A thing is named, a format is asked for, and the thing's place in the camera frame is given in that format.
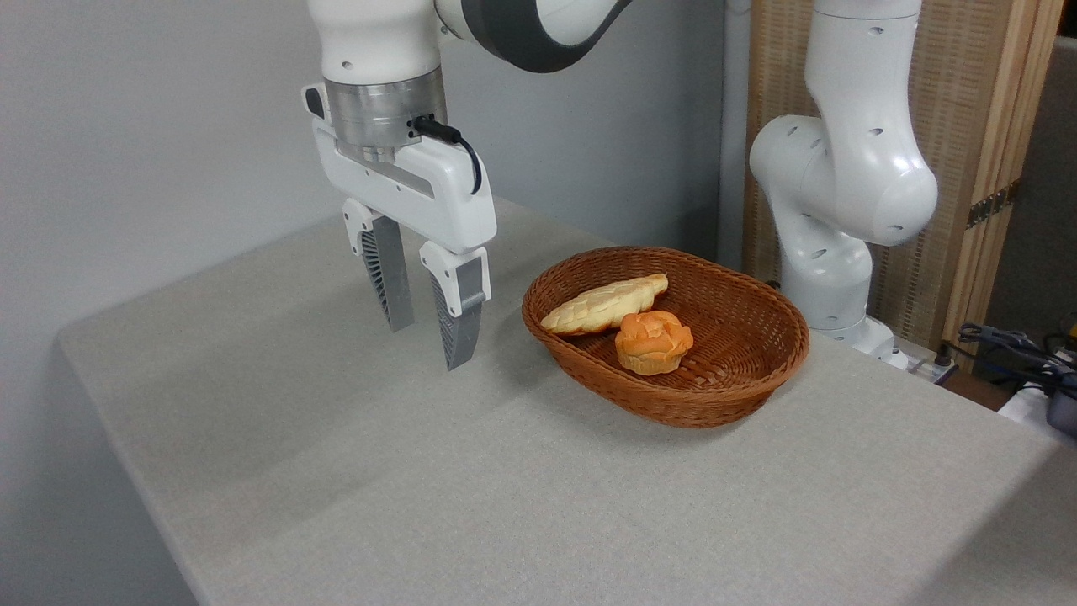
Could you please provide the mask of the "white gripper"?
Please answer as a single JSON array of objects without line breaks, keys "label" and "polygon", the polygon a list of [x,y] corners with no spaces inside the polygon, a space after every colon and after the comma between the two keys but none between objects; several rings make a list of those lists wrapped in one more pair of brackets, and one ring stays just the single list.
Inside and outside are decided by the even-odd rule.
[{"label": "white gripper", "polygon": [[349,246],[363,262],[391,332],[414,322],[398,223],[433,241],[420,248],[420,258],[433,288],[443,357],[453,371],[472,360],[490,299],[484,245],[496,236],[496,211],[488,181],[475,189],[468,152],[428,137],[398,150],[393,163],[353,160],[331,126],[326,86],[306,86],[303,105],[313,118],[324,173],[350,197],[342,203]]}]

